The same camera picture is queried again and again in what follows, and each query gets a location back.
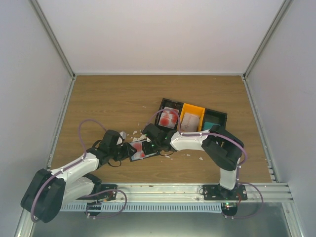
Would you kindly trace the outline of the black card holder wallet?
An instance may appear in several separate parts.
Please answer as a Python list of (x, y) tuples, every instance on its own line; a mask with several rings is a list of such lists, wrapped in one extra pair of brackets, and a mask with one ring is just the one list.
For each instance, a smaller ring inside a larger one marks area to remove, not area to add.
[(147, 140), (131, 142), (130, 145), (133, 147), (132, 151), (136, 150), (136, 153), (129, 158), (131, 162), (159, 155), (159, 152), (154, 149), (153, 144)]

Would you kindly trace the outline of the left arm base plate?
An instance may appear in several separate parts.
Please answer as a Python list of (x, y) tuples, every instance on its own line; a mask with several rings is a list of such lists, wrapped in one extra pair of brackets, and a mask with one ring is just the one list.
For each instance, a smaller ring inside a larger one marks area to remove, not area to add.
[(116, 199), (116, 184), (101, 184), (93, 188), (89, 197), (80, 197), (78, 200), (112, 201)]

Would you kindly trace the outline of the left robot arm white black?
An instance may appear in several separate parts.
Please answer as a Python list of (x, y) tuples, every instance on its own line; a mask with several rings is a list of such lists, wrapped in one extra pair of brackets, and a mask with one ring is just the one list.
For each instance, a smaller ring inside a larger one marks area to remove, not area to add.
[(125, 141), (125, 133), (108, 130), (103, 139), (84, 150), (76, 160), (48, 171), (38, 170), (29, 184), (20, 205), (27, 210), (33, 222), (48, 223), (60, 209), (76, 199), (88, 200), (93, 204), (114, 200), (117, 187), (102, 185), (93, 171), (111, 161), (122, 162), (137, 152)]

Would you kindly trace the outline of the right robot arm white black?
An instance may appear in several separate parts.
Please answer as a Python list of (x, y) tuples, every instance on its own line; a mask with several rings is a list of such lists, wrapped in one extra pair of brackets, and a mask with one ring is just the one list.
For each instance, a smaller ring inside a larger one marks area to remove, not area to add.
[(148, 144), (145, 154), (153, 152), (178, 152), (182, 150), (204, 151), (220, 168), (220, 181), (211, 196), (230, 200), (237, 196), (239, 169), (247, 160), (244, 144), (224, 127), (214, 125), (200, 132), (165, 132), (149, 123), (143, 129)]

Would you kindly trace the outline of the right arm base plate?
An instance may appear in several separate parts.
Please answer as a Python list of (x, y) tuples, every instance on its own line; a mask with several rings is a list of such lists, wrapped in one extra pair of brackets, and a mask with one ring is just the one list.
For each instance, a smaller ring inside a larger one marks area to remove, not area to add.
[(203, 185), (202, 194), (204, 200), (247, 200), (247, 192), (244, 185), (235, 185), (232, 190), (217, 185)]

